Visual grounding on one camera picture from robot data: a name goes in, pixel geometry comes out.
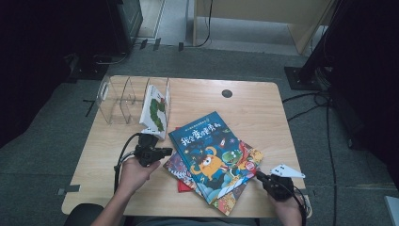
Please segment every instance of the book cover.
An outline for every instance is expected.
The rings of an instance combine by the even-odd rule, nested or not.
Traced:
[[[261,152],[238,139],[217,112],[168,135],[208,203],[245,184],[263,158]]]
[[[139,123],[147,127],[147,133],[165,139],[168,126],[166,99],[154,85],[147,86]]]
[[[183,188],[180,186],[178,187],[179,192],[187,190],[195,191],[202,196],[193,178],[191,178],[191,174],[187,170],[187,167],[185,166],[179,153],[174,153],[164,164],[164,168],[178,179],[178,185],[180,185],[180,183],[184,185]],[[232,208],[236,205],[246,185],[247,184],[241,184],[233,189],[229,194],[223,196],[221,199],[212,202],[211,205],[228,216],[231,213]]]

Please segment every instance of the blue book cover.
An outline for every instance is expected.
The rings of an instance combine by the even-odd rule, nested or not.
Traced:
[[[168,135],[208,203],[245,184],[263,158],[238,139],[215,111]]]

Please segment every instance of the stack of books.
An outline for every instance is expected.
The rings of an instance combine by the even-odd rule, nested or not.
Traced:
[[[168,135],[177,152],[164,168],[228,216],[263,154],[236,137],[215,111]]]

